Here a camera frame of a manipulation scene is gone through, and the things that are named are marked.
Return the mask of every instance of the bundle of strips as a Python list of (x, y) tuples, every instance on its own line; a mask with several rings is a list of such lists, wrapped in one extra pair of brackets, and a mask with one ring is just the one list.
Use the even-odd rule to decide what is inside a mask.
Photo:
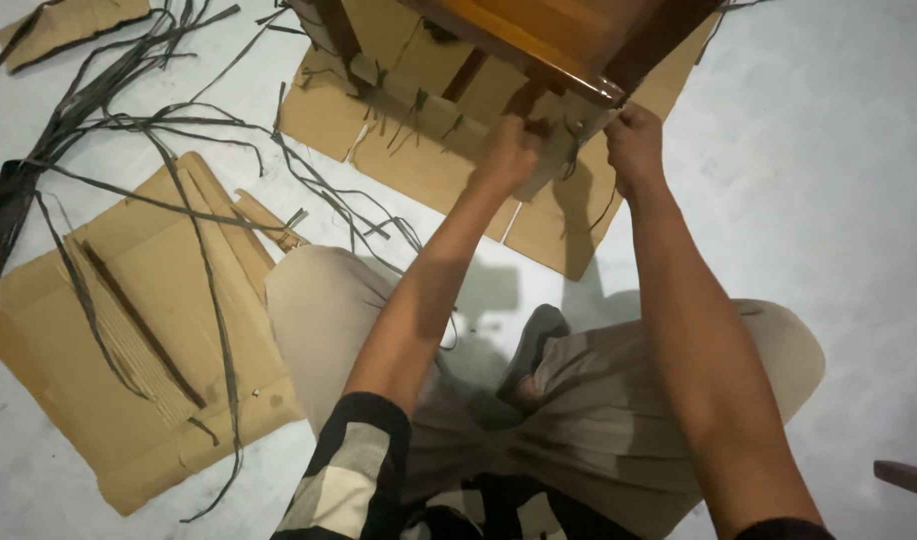
[[(12, 42), (4, 48), (0, 55), (0, 65), (9, 55), (10, 50), (20, 40), (27, 36), (34, 28), (35, 21), (41, 15), (44, 6), (55, 5), (63, 0), (49, 0), (39, 6), (33, 15), (26, 20), (25, 24), (16, 32)], [(92, 336), (98, 344), (105, 361), (109, 368), (116, 373), (118, 379), (123, 385), (129, 388), (133, 393), (140, 397), (145, 397), (142, 393), (126, 383), (126, 378), (119, 373), (115, 362), (109, 354), (109, 351), (103, 343), (99, 333), (96, 321), (96, 311), (92, 303), (89, 291), (85, 286), (85, 281), (76, 267), (72, 263), (68, 252), (62, 244), (62, 239), (50, 219), (48, 209), (42, 200), (42, 193), (37, 189), (39, 177), (46, 171), (55, 171), (68, 178), (79, 180), (85, 184), (102, 190), (112, 191), (123, 197), (129, 197), (159, 208), (187, 215), (191, 220), (195, 234), (198, 238), (199, 248), (202, 256), (202, 264), (207, 276), (207, 283), (212, 295), (212, 307), (214, 310), (215, 321), (218, 327), (218, 336), (221, 345), (222, 364), (225, 374), (226, 392), (228, 395), (230, 421), (232, 424), (232, 434), (234, 437), (233, 447), (235, 450), (235, 464), (232, 473), (219, 491), (214, 501), (204, 510), (198, 512), (188, 520), (182, 520), (184, 523), (196, 520), (216, 507), (219, 501), (225, 497), (225, 493), (233, 484), (236, 476), (242, 469), (243, 465), (243, 444), (239, 436), (239, 400), (238, 388), (236, 386), (236, 377), (234, 365), (232, 362), (231, 351), (228, 346), (228, 340), (225, 330), (223, 314), (220, 309), (218, 296), (216, 293), (216, 284), (213, 276), (212, 267), (209, 263), (205, 246), (201, 237), (199, 226), (200, 220), (210, 220), (227, 225), (234, 225), (251, 230), (269, 230), (282, 231), (284, 227), (266, 227), (256, 225), (242, 219), (227, 218), (217, 215), (198, 212), (192, 210), (185, 190), (178, 179), (177, 169), (175, 166), (176, 156), (163, 144), (156, 136), (155, 132), (166, 132), (182, 137), (194, 138), (202, 141), (212, 141), (240, 146), (250, 147), (255, 151), (259, 163), (260, 174), (263, 174), (262, 156), (259, 149), (245, 141), (212, 138), (200, 133), (192, 133), (180, 129), (183, 126), (223, 126), (233, 127), (242, 130), (258, 131), (269, 136), (276, 145), (281, 149), (284, 155), (284, 162), (291, 175), (302, 185), (310, 190), (316, 196), (326, 201), (333, 210), (348, 224), (351, 248), (354, 252), (357, 242), (362, 243), (368, 251), (375, 256), (376, 260), (385, 264), (393, 272), (401, 275), (402, 270), (388, 263), (372, 251), (369, 246), (368, 237), (377, 234), (385, 239), (390, 235), (384, 231), (384, 227), (393, 226), (405, 239), (405, 241), (415, 250), (421, 249), (421, 243), (412, 227), (402, 218), (393, 217), (378, 202), (372, 199), (367, 193), (359, 190), (341, 190), (335, 189), (321, 177), (321, 175), (309, 166), (298, 153), (290, 148), (278, 130), (278, 118), (272, 129), (262, 126), (249, 124), (248, 122), (237, 118), (221, 108), (212, 104), (199, 103), (197, 100), (203, 92), (208, 90), (217, 80), (221, 79), (225, 73), (234, 67), (251, 49), (252, 45), (260, 38), (265, 30), (276, 30), (278, 27), (271, 27), (273, 21), (284, 13), (288, 8), (282, 3), (276, 3), (276, 12), (268, 17), (256, 21), (260, 26), (260, 31), (245, 46), (245, 48), (236, 56), (234, 60), (205, 88), (202, 89), (194, 98), (185, 103), (170, 104), (152, 116), (136, 117), (123, 112), (112, 113), (108, 107), (113, 98), (123, 89), (131, 85), (138, 78), (156, 68), (165, 68), (173, 59), (182, 57), (193, 57), (192, 54), (178, 54), (176, 52), (178, 44), (189, 33), (199, 30), (214, 22), (229, 18), (235, 15), (241, 9), (239, 6), (231, 6), (227, 9), (206, 18), (210, 0), (204, 0), (201, 9), (196, 10), (194, 0), (186, 0), (179, 16), (175, 16), (170, 9), (171, 2), (166, 0), (163, 7), (153, 8), (150, 12), (151, 28), (142, 36), (124, 41), (110, 43), (96, 48), (82, 63), (71, 86), (62, 97), (61, 101), (55, 107), (54, 112), (48, 120), (41, 137), (35, 143), (28, 157), (24, 159), (12, 159), (7, 161), (0, 171), (0, 277), (3, 269), (9, 259), (13, 247), (19, 240), (22, 227), (25, 224), (27, 215), (35, 202), (44, 215), (45, 222), (55, 241), (55, 245), (61, 255), (63, 264), (68, 271), (68, 276), (72, 284), (72, 289), (81, 304), (82, 310), (86, 315)], [(91, 81), (83, 84), (86, 78), (86, 72), (92, 65), (93, 60), (109, 52), (121, 52), (120, 57), (113, 62), (108, 68), (96, 75)], [(279, 89), (279, 104), (281, 106), (282, 98), (285, 92), (285, 84), (282, 83)], [(188, 110), (198, 109), (207, 111), (212, 117), (190, 116)], [(130, 133), (142, 134), (148, 138), (149, 142), (155, 146), (160, 153), (162, 160), (171, 175), (175, 187), (181, 196), (184, 206), (177, 206), (161, 201), (156, 201), (148, 197), (136, 195), (128, 190), (118, 188), (109, 183), (92, 178), (85, 178), (70, 172), (60, 166), (58, 163), (62, 157), (76, 143), (82, 140), (86, 135), (100, 131), (125, 131)], [(294, 162), (303, 166), (310, 175), (302, 176), (294, 168)], [(364, 197), (368, 202), (380, 209), (387, 217), (385, 221), (376, 225), (360, 215), (352, 206), (345, 202), (345, 196), (357, 195)], [(194, 419), (189, 422), (195, 424), (201, 429), (205, 429), (203, 424)]]

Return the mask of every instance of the flattened cardboard box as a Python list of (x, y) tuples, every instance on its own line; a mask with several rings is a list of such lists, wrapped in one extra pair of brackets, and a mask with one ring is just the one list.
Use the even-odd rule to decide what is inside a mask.
[[(394, 0), (343, 0), (343, 4), (363, 55), (390, 70), (386, 80), (393, 74), (414, 80), (417, 88), (429, 92), (429, 102), (447, 87), (467, 57), (467, 43), (436, 43), (422, 29), (420, 17)], [(659, 63), (632, 99), (667, 118), (718, 17), (717, 13), (709, 17)], [(451, 211), (474, 169), (468, 153), (455, 151), (450, 141), (454, 133), (441, 138), (451, 123), (423, 117), (417, 145), (415, 115), (405, 118), (413, 103), (385, 103), (383, 117), (376, 121), (374, 114), (366, 117), (369, 104), (347, 95), (354, 89), (339, 75), (326, 72), (312, 79), (303, 75), (303, 69), (320, 71), (330, 62), (327, 55), (308, 50), (282, 106), (282, 132), (334, 160), (349, 159), (362, 173), (442, 214)], [(455, 116), (492, 125), (525, 80), (511, 65), (489, 57), (455, 104)], [(403, 120), (399, 139), (388, 148)], [(365, 126), (368, 131), (360, 140)], [(404, 137), (411, 138), (401, 145)], [(615, 173), (607, 156), (606, 138), (600, 133), (579, 153), (571, 178), (550, 182), (530, 202), (522, 203), (517, 213), (518, 202), (506, 201), (486, 235), (504, 239), (509, 248), (570, 280), (581, 279), (622, 203), (614, 191)]]
[[(201, 159), (186, 154), (177, 167), (192, 207), (212, 212), (197, 184), (218, 182), (202, 169)], [(182, 205), (165, 168), (136, 192)], [(249, 444), (304, 418), (304, 412), (265, 308), (240, 264), (257, 253), (242, 242), (234, 251), (216, 223), (199, 220), (199, 226), (235, 362), (238, 429)], [(155, 404), (119, 382), (62, 276), (57, 251), (5, 276), (0, 284), (1, 361), (92, 467), (105, 501), (129, 515), (232, 452), (218, 324), (187, 216), (126, 199), (69, 236), (97, 255), (121, 295), (204, 399), (206, 406), (193, 417), (218, 440), (214, 446), (210, 435), (187, 422), (169, 428)]]
[[(69, 47), (137, 22), (149, 11), (149, 0), (65, 0), (46, 6), (32, 32), (5, 59), (5, 67), (12, 73)], [(22, 17), (0, 30), (2, 48), (26, 19)]]

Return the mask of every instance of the foot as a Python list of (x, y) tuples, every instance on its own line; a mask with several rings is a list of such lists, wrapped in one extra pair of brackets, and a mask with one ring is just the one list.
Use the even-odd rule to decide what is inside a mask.
[(543, 303), (528, 318), (522, 330), (518, 350), (508, 364), (501, 379), (496, 396), (507, 404), (517, 407), (519, 387), (536, 373), (542, 363), (545, 344), (551, 338), (565, 338), (569, 335), (569, 324), (557, 307)]

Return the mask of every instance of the beige pants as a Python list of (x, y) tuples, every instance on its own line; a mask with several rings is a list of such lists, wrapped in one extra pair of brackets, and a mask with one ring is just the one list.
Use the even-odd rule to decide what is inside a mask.
[[(292, 251), (265, 287), (282, 358), (318, 437), (393, 287), (350, 252), (319, 246)], [(822, 349), (788, 309), (735, 305), (788, 422), (822, 379)], [(406, 502), (482, 472), (524, 474), (633, 534), (661, 538), (702, 500), (641, 321), (549, 342), (534, 379), (543, 404), (511, 429), (480, 427), (430, 372), (412, 419)]]

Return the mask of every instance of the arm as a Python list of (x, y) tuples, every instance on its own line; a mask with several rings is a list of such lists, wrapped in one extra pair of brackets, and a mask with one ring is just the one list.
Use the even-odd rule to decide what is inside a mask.
[(378, 394), (412, 417), (479, 240), (538, 162), (539, 139), (521, 118), (503, 117), (485, 144), (468, 186), (388, 297), (343, 395)]
[(666, 184), (661, 120), (630, 103), (606, 133), (632, 215), (645, 340), (718, 537), (777, 517), (821, 525), (752, 335)]

